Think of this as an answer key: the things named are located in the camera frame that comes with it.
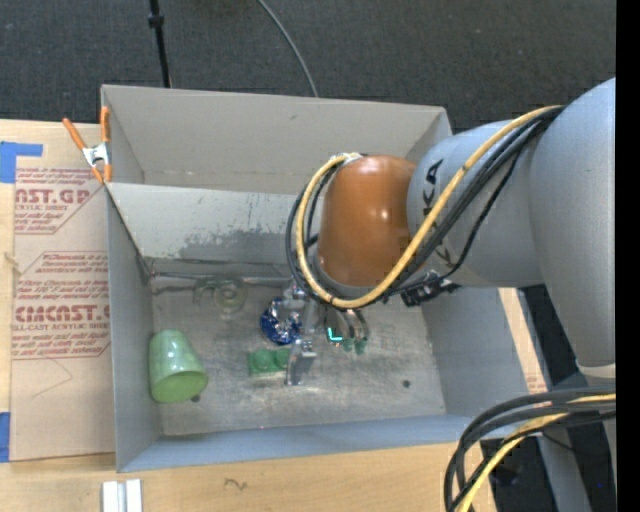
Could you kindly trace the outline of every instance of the green cup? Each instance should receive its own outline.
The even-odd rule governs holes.
[[[197,396],[209,377],[184,333],[166,329],[149,343],[149,381],[156,402],[175,403]]]

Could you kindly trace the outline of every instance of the wooden surface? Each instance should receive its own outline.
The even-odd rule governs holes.
[[[117,474],[112,455],[0,464],[3,510],[100,510],[102,482],[140,478],[145,511],[442,511],[453,444]],[[472,459],[478,460],[479,453]],[[495,510],[487,485],[474,507]]]

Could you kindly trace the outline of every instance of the black cable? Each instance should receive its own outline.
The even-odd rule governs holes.
[[[309,73],[309,70],[307,69],[307,64],[305,63],[304,59],[302,58],[302,55],[300,55],[300,52],[298,51],[298,48],[296,47],[295,43],[293,42],[293,39],[291,39],[291,37],[289,36],[289,33],[284,28],[284,25],[282,25],[282,23],[280,23],[280,20],[278,19],[278,17],[269,8],[269,6],[266,4],[266,2],[264,2],[264,0],[256,0],[256,1],[264,9],[264,11],[271,17],[273,22],[278,27],[278,30],[280,30],[280,33],[286,39],[287,44],[293,50],[293,53],[295,54],[296,59],[298,59],[298,63],[300,64],[300,67],[302,68],[302,71],[304,72],[305,76],[307,77],[307,82],[309,82],[309,87],[311,87],[311,91],[313,92],[313,95],[316,98],[319,98],[320,95],[318,94],[318,90],[316,89],[316,84],[313,82],[313,79],[311,78],[311,73]]]
[[[524,149],[524,147],[525,147],[524,145],[519,147],[518,152],[514,156],[512,162],[511,162],[511,165],[509,166],[509,170],[502,177],[502,179],[500,180],[500,183],[498,183],[498,186],[496,187],[496,189],[491,194],[491,197],[489,198],[487,203],[484,205],[484,207],[482,209],[482,212],[480,212],[480,215],[478,216],[478,218],[476,219],[476,222],[474,223],[473,227],[471,228],[471,233],[469,233],[467,241],[465,242],[464,247],[462,249],[462,253],[460,254],[460,257],[458,258],[458,261],[453,265],[453,268],[451,270],[449,270],[449,272],[447,272],[444,276],[442,276],[442,278],[441,278],[442,280],[448,279],[453,274],[455,274],[455,272],[464,263],[465,259],[467,258],[467,255],[469,254],[469,250],[471,249],[471,245],[473,244],[473,241],[475,240],[476,235],[478,234],[478,231],[480,231],[480,226],[482,225],[484,220],[487,218],[487,215],[489,215],[489,212],[491,211],[491,208],[493,207],[493,205],[495,204],[496,200],[498,199],[498,196],[500,195],[500,192],[502,192],[502,189],[505,187],[505,185],[507,184],[507,181],[509,181],[509,178],[513,174],[513,171],[514,171],[514,169],[516,167],[516,164],[517,164],[517,162],[518,162],[518,160],[520,158],[520,155],[522,154],[522,150]]]
[[[610,457],[611,453],[607,450],[607,451],[602,451],[602,452],[590,452],[590,451],[586,451],[586,450],[576,450],[573,446],[570,446],[566,443],[563,443],[562,441],[560,441],[559,439],[556,439],[555,437],[549,435],[548,432],[543,432],[542,436],[549,442],[555,444],[556,446],[560,446],[561,448],[564,448],[567,451],[573,452],[577,455],[584,455],[585,457],[594,457],[594,458],[605,458],[605,457]]]
[[[537,393],[535,395],[525,395],[522,397],[517,397],[512,400],[508,400],[506,402],[500,403],[494,407],[491,407],[478,415],[464,430],[462,435],[460,436],[460,440],[458,442],[458,447],[456,451],[452,455],[449,465],[445,471],[444,478],[444,495],[445,497],[450,495],[452,484],[453,484],[453,476],[455,473],[456,465],[460,465],[458,455],[462,451],[466,453],[470,448],[470,444],[468,444],[467,440],[472,439],[474,437],[475,432],[482,428],[483,425],[488,424],[490,421],[495,420],[496,418],[504,415],[510,411],[514,411],[517,409],[521,409],[523,407],[535,407],[536,405],[544,404],[546,402],[552,402],[554,406],[565,405],[568,402],[573,400],[577,400],[579,398],[588,397],[588,396],[600,396],[607,395],[615,392],[615,387],[606,386],[606,387],[594,387],[594,388],[577,388],[577,389],[567,389],[560,391],[547,391],[544,393]],[[543,407],[534,408],[534,415],[541,416],[546,414],[545,409]]]
[[[613,407],[615,409],[615,400],[601,400],[598,401],[599,412],[605,412]],[[524,411],[518,411],[511,414],[500,416],[492,421],[485,423],[479,428],[473,429],[467,436],[463,436],[460,440],[458,448],[454,452],[449,465],[445,471],[445,487],[451,489],[451,483],[453,482],[453,472],[455,471],[458,486],[462,487],[466,478],[465,473],[465,455],[469,449],[483,437],[490,432],[497,430],[507,425],[513,425],[521,421],[532,420],[541,416],[547,416],[555,413],[572,413],[572,414],[584,414],[593,413],[592,403],[564,403],[560,405],[550,405],[546,407],[534,407]]]
[[[502,168],[502,166],[514,155],[519,154],[522,149],[528,144],[535,136],[546,129],[546,127],[553,121],[564,107],[557,107],[555,109],[548,110],[542,114],[531,119],[518,129],[510,133],[500,144],[496,146],[494,152],[484,162],[482,167],[474,175],[471,183],[462,193],[460,199],[442,220],[438,227],[433,231],[432,236],[427,243],[416,254],[415,258],[411,261],[401,276],[398,277],[395,283],[390,287],[391,294],[398,293],[399,286],[406,282],[406,280],[416,272],[420,266],[433,254],[433,252],[440,245],[444,237],[451,230],[455,222],[459,219],[466,208],[476,198],[478,193],[484,188],[488,181]]]
[[[311,205],[309,206],[309,213],[307,214],[307,247],[309,247],[311,244],[309,243],[309,240],[311,238],[311,227],[313,224],[313,216],[316,213],[316,207],[318,205],[318,199],[320,198],[320,193],[322,192],[322,189],[327,185],[327,183],[329,183],[329,180],[333,177],[333,175],[335,174],[337,170],[337,167],[334,167],[333,169],[330,169],[323,177],[322,177],[322,181],[319,183],[317,190],[314,191],[314,196],[313,199],[311,200]]]
[[[158,0],[150,0],[151,14],[149,14],[149,27],[156,32],[156,45],[158,46],[158,54],[160,56],[160,69],[162,70],[162,83],[166,88],[171,88],[171,77],[169,76],[169,63],[167,61],[167,52],[164,47],[164,33],[162,25],[164,25],[164,15],[160,14],[160,4]]]
[[[289,217],[287,218],[287,226],[285,228],[285,233],[284,233],[285,254],[287,257],[287,264],[289,265],[289,271],[291,272],[291,275],[294,281],[296,282],[296,284],[298,285],[298,287],[301,290],[303,290],[309,297],[316,298],[315,293],[313,292],[313,290],[311,289],[307,281],[302,276],[300,269],[298,269],[298,266],[295,260],[295,255],[296,255],[295,249],[293,250],[291,249],[293,222],[295,220],[296,212],[298,211],[303,195],[304,195],[304,189],[298,194],[298,197],[293,203],[293,207],[289,211]]]
[[[531,436],[533,434],[543,433],[545,430],[547,430],[549,428],[557,428],[558,426],[563,426],[565,428],[571,428],[571,427],[577,427],[577,426],[591,425],[591,424],[594,424],[594,423],[601,423],[601,422],[606,421],[608,419],[615,418],[615,416],[616,416],[616,412],[615,411],[608,412],[608,413],[603,413],[603,414],[599,414],[597,411],[592,411],[591,413],[589,413],[589,412],[572,413],[569,417],[559,418],[558,420],[552,421],[547,425],[543,425],[541,427],[536,427],[536,428],[532,428],[532,429],[526,430],[526,431],[520,433],[518,435],[518,437],[523,437],[524,438],[524,437]],[[460,504],[460,502],[469,493],[469,491],[471,490],[472,486],[476,483],[476,481],[477,481],[478,477],[480,476],[480,474],[482,473],[482,471],[488,466],[488,464],[492,460],[493,456],[500,449],[502,449],[507,443],[509,443],[510,441],[512,441],[512,440],[511,439],[503,440],[492,451],[492,453],[490,453],[489,455],[487,455],[487,457],[484,458],[484,460],[475,469],[473,474],[469,477],[469,480],[464,482],[464,485],[461,487],[461,489],[460,489],[458,495],[456,496],[456,498],[450,500],[449,504],[446,506],[446,510],[447,511],[450,511],[450,512],[455,511],[456,507]]]

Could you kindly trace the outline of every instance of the yellow cable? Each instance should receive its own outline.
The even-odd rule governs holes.
[[[575,400],[571,400],[569,403],[585,403],[585,402],[596,402],[599,400],[615,400],[616,394],[610,393],[607,395],[600,396],[585,396],[581,398],[577,398]],[[527,437],[527,434],[523,434],[527,430],[531,430],[534,428],[544,427],[553,421],[561,419],[565,416],[568,416],[569,413],[563,412],[558,414],[548,414],[546,416],[541,416],[539,418],[534,418],[527,423],[524,423],[519,428],[517,428],[513,433],[505,438],[507,443],[502,446],[489,460],[489,463],[483,468],[482,472],[478,475],[478,478],[473,483],[467,495],[460,501],[457,507],[458,512],[467,512],[471,507],[471,503],[473,501],[474,496],[480,489],[480,486],[487,478],[489,473],[495,469],[495,467],[500,463],[500,461],[505,457],[507,453],[513,450],[520,442]]]
[[[315,279],[311,270],[309,269],[309,264],[307,262],[307,257],[305,254],[305,233],[304,233],[304,217],[306,214],[307,205],[311,198],[311,193],[313,189],[317,185],[317,183],[322,179],[322,177],[329,171],[331,167],[334,165],[341,163],[351,155],[341,155],[332,158],[323,165],[316,174],[313,176],[307,188],[304,191],[302,199],[300,201],[300,207],[298,211],[298,217],[296,219],[296,253],[298,255],[298,261],[300,263],[300,270],[304,275],[307,283],[311,287],[311,289],[324,301],[332,304],[333,306],[344,308],[344,309],[355,309],[366,306],[370,302],[374,301],[378,297],[380,297],[396,280],[396,278],[400,275],[400,273],[405,269],[405,267],[409,264],[411,259],[414,257],[418,247],[424,242],[428,232],[433,227],[434,222],[436,221],[440,212],[444,209],[445,205],[449,201],[449,198],[453,194],[453,191],[460,185],[462,179],[467,174],[469,169],[471,169],[477,162],[480,160],[493,146],[498,142],[502,137],[507,135],[509,132],[515,130],[519,126],[522,126],[527,121],[533,119],[534,117],[540,115],[547,110],[551,110],[556,108],[555,106],[544,107],[523,116],[520,116],[513,121],[509,122],[505,126],[503,126],[500,130],[498,130],[493,136],[487,139],[478,149],[476,149],[473,154],[467,159],[460,169],[454,174],[451,181],[447,183],[447,186],[438,197],[438,200],[434,204],[433,208],[427,215],[427,217],[422,222],[422,225],[416,232],[415,236],[411,240],[411,243],[407,246],[400,259],[396,262],[395,266],[391,269],[391,271],[386,275],[386,277],[371,291],[366,293],[365,295],[358,297],[356,299],[341,299],[339,297],[334,297],[331,293],[325,290]]]

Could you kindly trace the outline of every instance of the gray box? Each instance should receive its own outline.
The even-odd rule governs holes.
[[[104,86],[102,100],[118,471],[454,441],[526,392],[495,289],[424,310],[400,299],[366,308],[366,353],[316,342],[301,386],[249,374],[248,353],[275,348],[258,322],[290,277],[295,196],[337,153],[418,162],[451,134],[444,109],[123,86]],[[216,307],[198,289],[205,276],[244,281],[243,308]],[[163,328],[183,330],[203,359],[198,401],[150,396],[148,342]]]

